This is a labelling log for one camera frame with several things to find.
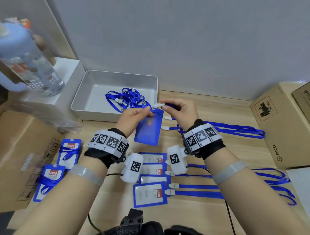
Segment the forearm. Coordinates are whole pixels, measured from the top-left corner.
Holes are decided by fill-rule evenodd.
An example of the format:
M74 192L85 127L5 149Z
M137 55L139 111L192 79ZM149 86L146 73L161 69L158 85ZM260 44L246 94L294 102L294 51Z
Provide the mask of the forearm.
M222 148L205 164L216 175L237 161L232 152ZM309 233L289 205L251 169L244 168L218 186L246 234Z
M84 156L78 165L93 170L102 179L107 174L107 167L96 158ZM35 207L15 234L78 234L98 191L98 185L69 172Z

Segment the black buckle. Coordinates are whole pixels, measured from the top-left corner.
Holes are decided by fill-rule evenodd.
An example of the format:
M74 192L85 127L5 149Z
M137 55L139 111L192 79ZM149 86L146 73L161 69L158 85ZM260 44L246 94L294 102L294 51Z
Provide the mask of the black buckle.
M130 209L128 216L125 216L121 225L116 229L117 235L137 235L142 229L143 211Z

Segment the white box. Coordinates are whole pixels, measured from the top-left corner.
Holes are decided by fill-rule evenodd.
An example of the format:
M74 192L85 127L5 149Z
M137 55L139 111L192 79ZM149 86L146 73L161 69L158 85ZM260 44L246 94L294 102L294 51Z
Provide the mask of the white box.
M33 90L24 91L11 108L18 112L32 114L44 122L61 126L66 121L78 121L79 117L70 105L85 74L79 60L56 57L54 66L58 76L65 82L62 92L52 97L41 96Z
M105 94L109 91L121 93L125 87L139 91L151 105L157 103L156 76L89 70L83 77L71 109L81 119L117 122L121 113L108 103ZM111 101L121 109L116 101Z

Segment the cardboard box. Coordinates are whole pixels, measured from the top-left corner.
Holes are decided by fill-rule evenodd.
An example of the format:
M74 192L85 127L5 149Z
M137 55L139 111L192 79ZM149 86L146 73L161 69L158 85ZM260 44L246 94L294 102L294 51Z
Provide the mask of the cardboard box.
M310 124L291 95L300 86L279 82L250 104L278 168L310 165Z
M310 82L293 91L292 96L310 122Z
M63 135L32 115L0 115L0 212L26 208Z

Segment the black wrist strap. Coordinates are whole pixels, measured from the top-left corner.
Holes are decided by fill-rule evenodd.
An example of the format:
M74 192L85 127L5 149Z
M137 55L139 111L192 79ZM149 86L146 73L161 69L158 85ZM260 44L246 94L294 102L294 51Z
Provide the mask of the black wrist strap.
M191 131L192 129L204 125L204 121L202 121L201 119L197 119L194 122L194 125L192 125L187 132ZM217 150L221 149L221 148L225 148L226 146L224 145L222 140L217 140L214 141L206 146L203 146L201 149L199 149L199 152L197 154L195 154L196 157L201 157L203 160L205 160L208 156L210 156L211 154L215 153Z
M125 134L117 128L111 128L111 129L108 129L108 131L115 132L126 138ZM107 153L106 151L103 151L103 150L95 149L95 148L89 148L88 150L86 150L86 152L84 153L84 156L98 158L106 165L108 169L114 163L112 154Z

